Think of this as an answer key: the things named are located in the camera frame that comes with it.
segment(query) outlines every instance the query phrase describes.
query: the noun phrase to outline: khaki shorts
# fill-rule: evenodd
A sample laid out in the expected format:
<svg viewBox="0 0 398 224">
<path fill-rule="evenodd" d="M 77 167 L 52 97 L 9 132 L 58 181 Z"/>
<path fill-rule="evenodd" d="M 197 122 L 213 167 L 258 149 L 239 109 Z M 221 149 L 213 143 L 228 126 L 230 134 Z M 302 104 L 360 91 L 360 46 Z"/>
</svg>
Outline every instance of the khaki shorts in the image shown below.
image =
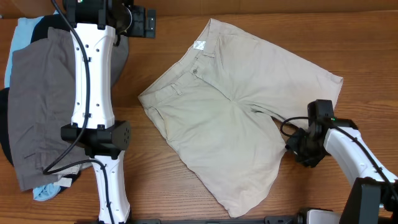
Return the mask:
<svg viewBox="0 0 398 224">
<path fill-rule="evenodd" d="M 139 99 L 181 160 L 239 217 L 278 174 L 285 142 L 271 117 L 306 116 L 316 99 L 335 106 L 343 79 L 214 19 L 197 41 L 204 49 L 190 47 Z"/>
</svg>

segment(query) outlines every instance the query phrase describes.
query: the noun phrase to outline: belt loop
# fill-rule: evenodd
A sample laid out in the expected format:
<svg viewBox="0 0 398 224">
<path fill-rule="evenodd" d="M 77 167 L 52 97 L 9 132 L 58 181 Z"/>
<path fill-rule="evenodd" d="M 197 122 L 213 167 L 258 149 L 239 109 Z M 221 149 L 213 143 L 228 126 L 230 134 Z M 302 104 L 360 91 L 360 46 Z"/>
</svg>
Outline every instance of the belt loop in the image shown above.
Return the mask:
<svg viewBox="0 0 398 224">
<path fill-rule="evenodd" d="M 203 49 L 203 54 L 209 57 L 215 57 L 215 49 L 218 41 L 218 36 L 220 34 L 220 29 L 222 22 L 215 19 L 210 19 L 209 22 L 209 33 L 206 39 L 206 45 Z"/>
<path fill-rule="evenodd" d="M 177 92 L 178 95 L 182 94 L 180 88 L 175 83 L 172 84 L 172 88 Z"/>
</svg>

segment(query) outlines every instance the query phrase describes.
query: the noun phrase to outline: black cable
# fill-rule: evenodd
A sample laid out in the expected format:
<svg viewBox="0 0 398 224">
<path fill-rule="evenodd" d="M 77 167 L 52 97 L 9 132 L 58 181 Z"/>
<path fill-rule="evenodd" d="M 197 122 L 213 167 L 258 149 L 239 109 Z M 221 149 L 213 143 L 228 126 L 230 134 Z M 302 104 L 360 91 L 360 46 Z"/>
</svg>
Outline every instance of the black cable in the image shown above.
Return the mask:
<svg viewBox="0 0 398 224">
<path fill-rule="evenodd" d="M 111 223 L 114 224 L 113 214 L 112 214 L 112 209 L 111 209 L 111 203 L 109 201 L 108 176 L 106 175 L 106 169 L 105 169 L 105 166 L 104 166 L 104 164 L 102 162 L 94 160 L 94 159 L 86 159 L 86 160 L 83 160 L 83 161 L 74 162 L 72 164 L 69 164 L 67 166 L 61 167 L 59 169 L 50 170 L 55 165 L 57 165 L 76 146 L 76 144 L 81 139 L 83 133 L 85 132 L 85 129 L 86 129 L 87 123 L 88 123 L 88 118 L 90 117 L 90 69 L 88 67 L 88 57 L 87 57 L 87 54 L 86 54 L 86 50 L 84 48 L 83 43 L 80 40 L 79 35 L 76 33 L 75 29 L 69 23 L 69 21 L 65 17 L 65 15 L 63 15 L 63 13 L 62 13 L 61 9 L 59 8 L 57 2 L 55 0 L 51 0 L 51 3 L 54 5 L 55 9 L 60 14 L 60 16 L 63 19 L 63 21 L 66 23 L 66 25 L 68 26 L 68 28 L 72 32 L 73 36 L 75 36 L 76 41 L 79 44 L 81 53 L 83 54 L 83 60 L 84 60 L 84 63 L 85 63 L 85 70 L 86 70 L 86 107 L 85 107 L 85 119 L 84 119 L 84 122 L 83 122 L 83 126 L 81 127 L 80 134 L 77 136 L 75 141 L 58 158 L 56 158 L 49 166 L 47 166 L 43 170 L 43 175 L 55 174 L 57 172 L 63 171 L 65 169 L 68 169 L 68 168 L 71 168 L 73 166 L 80 165 L 80 164 L 85 164 L 85 163 L 89 163 L 89 162 L 97 163 L 101 167 L 101 170 L 103 171 L 103 174 L 104 174 L 106 206 L 108 208 L 108 212 L 109 212 L 109 217 L 111 219 Z"/>
<path fill-rule="evenodd" d="M 284 132 L 284 126 L 285 126 L 289 121 L 293 121 L 293 120 L 296 120 L 296 119 L 310 119 L 310 118 L 309 118 L 309 117 L 303 117 L 303 116 L 301 116 L 301 117 L 294 117 L 294 118 L 289 118 L 289 119 L 284 120 L 284 122 L 282 122 L 282 124 L 280 125 L 280 131 L 281 131 L 281 133 L 282 133 L 284 136 L 287 136 L 287 137 L 289 137 L 289 138 L 295 137 L 295 136 L 293 136 L 293 135 L 291 135 L 291 134 L 287 134 L 286 132 Z"/>
<path fill-rule="evenodd" d="M 116 44 L 113 44 L 115 47 L 119 47 L 120 45 L 120 40 L 121 40 L 121 36 L 120 36 L 120 32 L 116 31 L 116 35 L 118 37 L 118 40 L 116 41 Z"/>
<path fill-rule="evenodd" d="M 282 122 L 281 126 L 280 126 L 280 131 L 282 134 L 288 136 L 288 137 L 294 137 L 291 134 L 287 134 L 283 131 L 283 127 L 284 125 L 286 125 L 289 121 L 292 120 L 296 120 L 296 119 L 310 119 L 309 117 L 304 117 L 304 116 L 299 116 L 299 117 L 293 117 L 293 118 L 289 118 L 286 119 L 284 122 Z M 325 121 L 322 120 L 317 120 L 317 122 L 328 126 L 330 129 L 336 129 L 337 131 L 343 133 L 345 136 L 347 136 L 349 139 L 351 139 L 353 142 L 355 142 L 363 151 L 363 153 L 365 154 L 365 156 L 369 159 L 369 161 L 371 162 L 371 164 L 373 165 L 373 167 L 375 168 L 376 172 L 380 175 L 380 177 L 385 181 L 385 183 L 388 185 L 388 188 L 390 189 L 392 195 L 394 196 L 396 202 L 398 203 L 398 194 L 394 189 L 394 186 L 392 185 L 392 183 L 390 182 L 390 180 L 386 177 L 386 175 L 383 173 L 382 169 L 378 166 L 378 164 L 376 163 L 376 161 L 372 158 L 372 156 L 370 155 L 370 153 L 368 152 L 368 150 L 358 141 L 357 138 L 353 137 L 352 135 L 350 135 L 349 133 L 347 133 L 346 131 L 344 131 L 343 129 L 341 129 L 340 127 L 332 124 L 332 123 L 327 123 Z"/>
</svg>

